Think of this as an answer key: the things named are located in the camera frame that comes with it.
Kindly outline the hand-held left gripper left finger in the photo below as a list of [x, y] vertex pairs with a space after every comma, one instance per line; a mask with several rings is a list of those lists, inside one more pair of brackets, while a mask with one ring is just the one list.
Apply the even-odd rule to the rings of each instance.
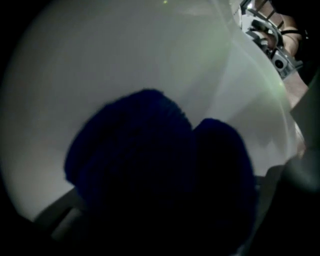
[[84, 201], [73, 188], [39, 213], [34, 223], [42, 232], [60, 242], [85, 211]]

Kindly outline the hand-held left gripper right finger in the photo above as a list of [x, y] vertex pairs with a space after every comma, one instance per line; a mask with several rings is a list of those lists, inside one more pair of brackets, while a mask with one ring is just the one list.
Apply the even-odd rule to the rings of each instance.
[[278, 212], [281, 204], [277, 187], [284, 166], [271, 167], [263, 177], [259, 188], [257, 217], [249, 243], [250, 256], [278, 256], [288, 244], [288, 227]]

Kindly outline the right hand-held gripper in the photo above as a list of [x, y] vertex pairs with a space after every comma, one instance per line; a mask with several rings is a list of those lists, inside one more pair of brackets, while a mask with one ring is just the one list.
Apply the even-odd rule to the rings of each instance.
[[[303, 67], [289, 51], [289, 46], [299, 43], [305, 33], [289, 26], [268, 0], [243, 0], [240, 3], [240, 28], [266, 55], [282, 80]], [[276, 46], [269, 48], [263, 33], [273, 34]]]

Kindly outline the person's right hand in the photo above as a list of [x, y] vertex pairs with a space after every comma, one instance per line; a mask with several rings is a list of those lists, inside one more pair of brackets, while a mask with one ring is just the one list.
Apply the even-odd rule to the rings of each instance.
[[271, 34], [271, 33], [263, 33], [263, 35], [264, 35], [264, 38], [267, 41], [268, 47], [270, 49], [274, 49], [276, 44], [277, 44], [275, 36], [273, 34]]

